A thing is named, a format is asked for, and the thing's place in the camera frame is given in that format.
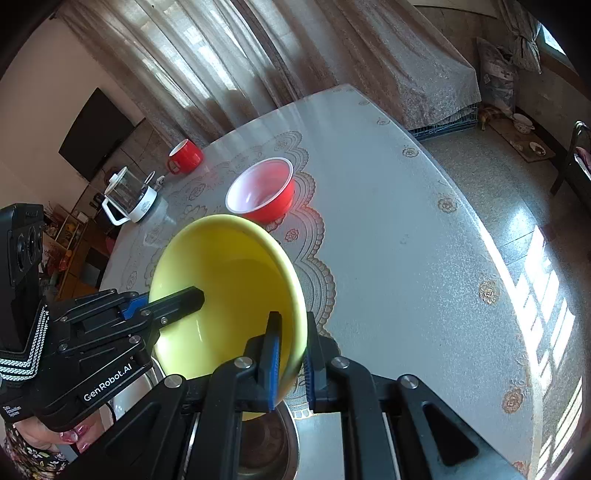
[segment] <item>bag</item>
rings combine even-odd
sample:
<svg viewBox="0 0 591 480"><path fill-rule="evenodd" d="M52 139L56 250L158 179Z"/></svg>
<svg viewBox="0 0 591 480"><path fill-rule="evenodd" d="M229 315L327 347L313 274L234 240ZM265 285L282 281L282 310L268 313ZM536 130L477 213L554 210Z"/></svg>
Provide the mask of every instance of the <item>bag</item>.
<svg viewBox="0 0 591 480"><path fill-rule="evenodd" d="M480 96L484 103L496 106L506 116L515 112L517 71L493 44L476 38L480 55Z"/></svg>

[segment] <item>window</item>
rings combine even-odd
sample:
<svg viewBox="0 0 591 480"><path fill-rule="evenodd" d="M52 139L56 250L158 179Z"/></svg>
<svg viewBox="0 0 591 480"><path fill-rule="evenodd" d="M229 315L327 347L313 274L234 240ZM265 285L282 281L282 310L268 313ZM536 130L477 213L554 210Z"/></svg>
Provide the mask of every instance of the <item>window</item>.
<svg viewBox="0 0 591 480"><path fill-rule="evenodd" d="M540 32L544 36L544 43L549 47L559 51L562 55L566 55L562 47L558 44L558 42L554 39L552 34L548 31L548 29L542 25L542 31Z"/></svg>
<svg viewBox="0 0 591 480"><path fill-rule="evenodd" d="M572 64L569 62L569 59L564 53L564 50L562 49L560 44L552 36L549 30L543 25L540 30L540 34L538 35L538 45L540 46L540 49L552 55L554 58L560 60L566 66L574 70Z"/></svg>

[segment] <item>round table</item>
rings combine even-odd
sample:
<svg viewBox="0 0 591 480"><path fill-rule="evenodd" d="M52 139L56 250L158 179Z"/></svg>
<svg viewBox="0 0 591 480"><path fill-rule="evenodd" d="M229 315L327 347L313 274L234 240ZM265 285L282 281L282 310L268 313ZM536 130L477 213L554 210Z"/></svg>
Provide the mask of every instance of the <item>round table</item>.
<svg viewBox="0 0 591 480"><path fill-rule="evenodd" d="M321 335L373 374L418 376L535 477L541 393L515 287L474 210L404 128L344 85L268 113L204 154L188 176L166 178L139 224L122 228L102 288L147 291L182 227L225 213L228 187L253 163L285 157L294 206L265 228L291 258ZM303 378L287 403L301 420L298 478L342 478L338 415L309 412Z"/></svg>

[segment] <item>red mug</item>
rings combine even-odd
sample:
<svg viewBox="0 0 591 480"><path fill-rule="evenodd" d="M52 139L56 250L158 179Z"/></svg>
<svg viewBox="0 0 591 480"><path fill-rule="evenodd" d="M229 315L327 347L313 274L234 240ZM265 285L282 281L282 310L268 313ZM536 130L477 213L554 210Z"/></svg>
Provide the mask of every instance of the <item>red mug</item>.
<svg viewBox="0 0 591 480"><path fill-rule="evenodd" d="M166 166L170 173L191 173L203 160L203 152L188 138L173 148Z"/></svg>

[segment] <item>floral sleeve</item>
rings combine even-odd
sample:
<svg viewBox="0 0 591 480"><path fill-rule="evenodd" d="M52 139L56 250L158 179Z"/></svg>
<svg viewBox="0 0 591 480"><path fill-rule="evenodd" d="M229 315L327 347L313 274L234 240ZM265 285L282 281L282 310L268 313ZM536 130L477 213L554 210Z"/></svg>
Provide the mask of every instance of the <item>floral sleeve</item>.
<svg viewBox="0 0 591 480"><path fill-rule="evenodd" d="M31 447L18 430L7 423L4 449L18 472L27 480L52 480L68 464L61 453Z"/></svg>

